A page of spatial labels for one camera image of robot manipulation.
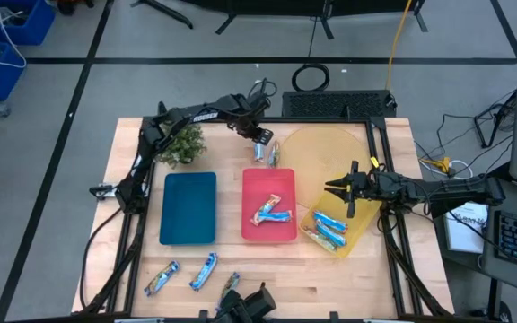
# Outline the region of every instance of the blue wrapper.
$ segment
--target blue wrapper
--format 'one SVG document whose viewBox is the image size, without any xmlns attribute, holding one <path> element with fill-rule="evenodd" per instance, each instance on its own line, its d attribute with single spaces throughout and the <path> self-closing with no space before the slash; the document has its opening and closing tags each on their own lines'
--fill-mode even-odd
<svg viewBox="0 0 517 323">
<path fill-rule="evenodd" d="M 329 239 L 337 246 L 344 247 L 346 245 L 345 237 L 333 232 L 328 226 L 324 225 L 321 220 L 316 221 L 316 230 L 322 233 L 327 239 Z"/>
<path fill-rule="evenodd" d="M 315 230 L 311 230 L 309 227 L 304 227 L 304 230 L 308 235 L 313 237 L 316 241 L 318 241 L 322 247 L 330 252 L 337 252 L 337 245 L 330 242 L 327 237 L 322 235 L 322 233 L 316 232 Z"/>
<path fill-rule="evenodd" d="M 258 216 L 258 221 L 273 221 L 273 222 L 290 222 L 293 217 L 292 211 L 284 211 L 284 212 L 261 212 Z"/>
<path fill-rule="evenodd" d="M 223 287 L 223 292 L 221 292 L 221 299 L 219 300 L 218 304 L 216 305 L 216 311 L 221 310 L 221 302 L 224 300 L 224 297 L 226 294 L 237 288 L 237 285 L 239 284 L 239 279 L 241 279 L 241 276 L 238 273 L 232 273 L 231 278 L 226 282 L 226 284 Z"/>
<path fill-rule="evenodd" d="M 320 220 L 324 225 L 339 233 L 345 233 L 348 225 L 342 221 L 335 220 L 321 211 L 314 211 L 314 220 Z"/>
<path fill-rule="evenodd" d="M 255 144 L 255 162 L 262 162 L 265 160 L 265 148 L 262 144 Z"/>
<path fill-rule="evenodd" d="M 198 290 L 203 287 L 208 277 L 211 275 L 211 273 L 213 273 L 213 269 L 215 269 L 218 260 L 219 256 L 215 252 L 211 252 L 208 255 L 208 259 L 203 265 L 201 271 L 198 273 L 197 279 L 188 283 L 193 291 L 198 292 Z"/>
<path fill-rule="evenodd" d="M 171 261 L 169 265 L 167 265 L 162 271 L 157 274 L 153 280 L 145 287 L 144 291 L 147 297 L 156 294 L 159 292 L 161 287 L 163 287 L 171 276 L 179 270 L 179 263 L 175 260 Z"/>
</svg>

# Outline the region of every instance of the gray floor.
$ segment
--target gray floor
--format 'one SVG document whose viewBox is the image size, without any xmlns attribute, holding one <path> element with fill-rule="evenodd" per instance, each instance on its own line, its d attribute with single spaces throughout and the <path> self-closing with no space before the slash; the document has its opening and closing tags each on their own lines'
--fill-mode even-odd
<svg viewBox="0 0 517 323">
<path fill-rule="evenodd" d="M 104 0 L 58 16 L 44 44 L 21 47 L 26 57 L 86 57 Z M 222 36 L 213 31 L 225 16 L 190 4 L 163 1 L 193 20 L 192 31 L 166 16 L 127 1 L 113 5 L 97 57 L 303 57 L 313 22 L 308 18 L 237 17 Z M 517 1 L 500 0 L 517 38 Z M 514 53 L 486 0 L 427 0 L 423 16 L 429 32 L 409 16 L 400 36 L 398 57 L 513 58 Z M 315 57 L 387 57 L 400 14 L 373 14 L 330 20 L 334 40 L 317 28 Z M 120 117 L 154 114 L 168 107 L 215 100 L 248 91 L 267 77 L 276 82 L 269 116 L 279 116 L 283 91 L 298 64 L 238 65 L 94 65 L 74 118 L 57 175 L 7 319 L 34 319 L 69 313 L 89 236 L 95 201 L 87 188 L 101 181 L 113 130 Z M 81 73 L 81 65 L 29 65 L 8 100 L 12 115 L 0 118 L 0 294 L 13 263 L 59 129 Z M 380 89 L 386 65 L 329 65 L 329 90 Z M 300 85 L 320 82 L 316 72 Z M 443 113 L 475 115 L 517 83 L 517 65 L 395 65 L 392 91 L 398 115 L 410 118 L 415 139 L 426 149 L 437 145 L 435 130 Z M 445 142 L 472 124 L 449 119 Z M 490 123 L 484 124 L 489 131 Z M 500 133 L 496 140 L 509 134 Z M 484 172 L 505 148 L 498 147 L 473 166 Z M 446 147 L 452 159 L 470 162 L 481 152 L 473 132 Z M 432 175 L 424 170 L 425 178 Z M 486 305 L 489 280 L 454 264 L 445 264 L 459 314 Z M 504 300 L 517 321 L 517 290 L 504 287 Z"/>
</svg>

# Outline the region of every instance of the yellow cable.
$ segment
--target yellow cable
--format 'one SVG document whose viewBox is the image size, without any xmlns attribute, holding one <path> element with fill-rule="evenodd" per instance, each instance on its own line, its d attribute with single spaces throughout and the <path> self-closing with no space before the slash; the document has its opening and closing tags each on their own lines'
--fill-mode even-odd
<svg viewBox="0 0 517 323">
<path fill-rule="evenodd" d="M 404 21 L 406 20 L 406 15 L 408 14 L 408 10 L 410 9 L 410 4 L 412 0 L 408 0 L 406 4 L 406 8 L 404 9 L 404 14 L 402 14 L 402 19 L 400 19 L 399 29 L 396 31 L 396 36 L 394 36 L 394 43 L 392 44 L 392 51 L 390 52 L 390 59 L 388 60 L 388 75 L 386 76 L 386 90 L 390 90 L 390 77 L 392 76 L 392 60 L 394 59 L 394 54 L 396 53 L 396 44 L 399 42 L 400 32 L 402 31 L 402 27 L 404 26 Z"/>
</svg>

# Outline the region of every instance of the white paper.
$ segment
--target white paper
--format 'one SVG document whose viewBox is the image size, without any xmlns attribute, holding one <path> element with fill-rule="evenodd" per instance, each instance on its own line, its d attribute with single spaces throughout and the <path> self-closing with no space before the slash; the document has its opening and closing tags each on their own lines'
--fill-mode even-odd
<svg viewBox="0 0 517 323">
<path fill-rule="evenodd" d="M 482 233 L 482 228 L 486 226 L 488 219 L 488 206 L 468 202 L 452 210 L 452 213 Z M 444 217 L 448 250 L 482 254 L 484 251 L 482 238 L 466 225 L 456 221 L 450 213 L 445 214 Z"/>
</svg>

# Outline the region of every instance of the candy bar wrapper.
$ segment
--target candy bar wrapper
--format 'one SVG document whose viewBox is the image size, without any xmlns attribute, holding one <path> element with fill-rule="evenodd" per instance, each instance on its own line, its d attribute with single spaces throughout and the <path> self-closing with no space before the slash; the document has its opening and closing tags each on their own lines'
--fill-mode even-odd
<svg viewBox="0 0 517 323">
<path fill-rule="evenodd" d="M 255 225 L 259 225 L 263 221 L 271 221 L 271 222 L 290 222 L 293 218 L 293 212 L 292 211 L 284 211 L 284 212 L 278 212 L 278 213 L 265 213 L 261 212 L 258 215 L 258 218 L 256 221 L 253 218 L 252 222 Z"/>
<path fill-rule="evenodd" d="M 324 225 L 321 220 L 316 221 L 316 229 L 337 246 L 344 247 L 346 245 L 345 237 L 333 232 L 328 226 Z"/>
<path fill-rule="evenodd" d="M 255 162 L 265 160 L 265 147 L 262 144 L 255 144 Z"/>
<path fill-rule="evenodd" d="M 211 252 L 208 255 L 208 259 L 203 265 L 201 271 L 198 273 L 197 279 L 188 283 L 190 285 L 190 288 L 193 289 L 193 291 L 198 292 L 198 290 L 203 288 L 203 285 L 205 284 L 206 280 L 211 275 L 211 273 L 213 273 L 213 269 L 215 269 L 218 260 L 219 256 L 216 253 Z"/>
<path fill-rule="evenodd" d="M 153 280 L 145 287 L 144 291 L 147 297 L 156 294 L 159 292 L 161 287 L 163 287 L 171 276 L 179 270 L 179 263 L 175 260 L 171 261 L 169 265 L 167 265 L 162 271 L 157 274 Z"/>
<path fill-rule="evenodd" d="M 313 237 L 316 241 L 318 241 L 324 249 L 330 251 L 330 252 L 337 252 L 337 245 L 330 242 L 325 236 L 323 236 L 321 233 L 318 233 L 316 231 L 313 231 L 309 229 L 308 227 L 305 227 L 304 230 L 308 235 Z"/>
<path fill-rule="evenodd" d="M 226 282 L 226 284 L 223 287 L 223 291 L 221 292 L 221 299 L 219 300 L 218 304 L 216 305 L 216 311 L 221 310 L 221 302 L 224 300 L 224 297 L 226 294 L 237 288 L 237 285 L 239 284 L 239 279 L 241 276 L 238 273 L 232 273 L 231 278 Z"/>
<path fill-rule="evenodd" d="M 280 158 L 280 145 L 278 142 L 275 142 L 273 144 L 273 148 L 270 151 L 270 154 L 268 155 L 268 167 L 269 168 L 276 168 L 278 165 L 278 159 Z"/>
<path fill-rule="evenodd" d="M 342 221 L 335 220 L 321 211 L 314 211 L 314 220 L 320 220 L 324 225 L 339 233 L 346 233 L 348 225 Z"/>
<path fill-rule="evenodd" d="M 271 194 L 270 198 L 268 199 L 268 201 L 263 206 L 261 206 L 259 208 L 259 210 L 254 214 L 254 216 L 252 218 L 250 218 L 250 221 L 254 225 L 259 225 L 259 223 L 260 223 L 260 221 L 259 221 L 260 214 L 261 213 L 269 213 L 270 210 L 272 210 L 273 207 L 275 207 L 275 205 L 278 204 L 278 202 L 280 202 L 280 197 L 276 196 L 274 194 Z"/>
</svg>

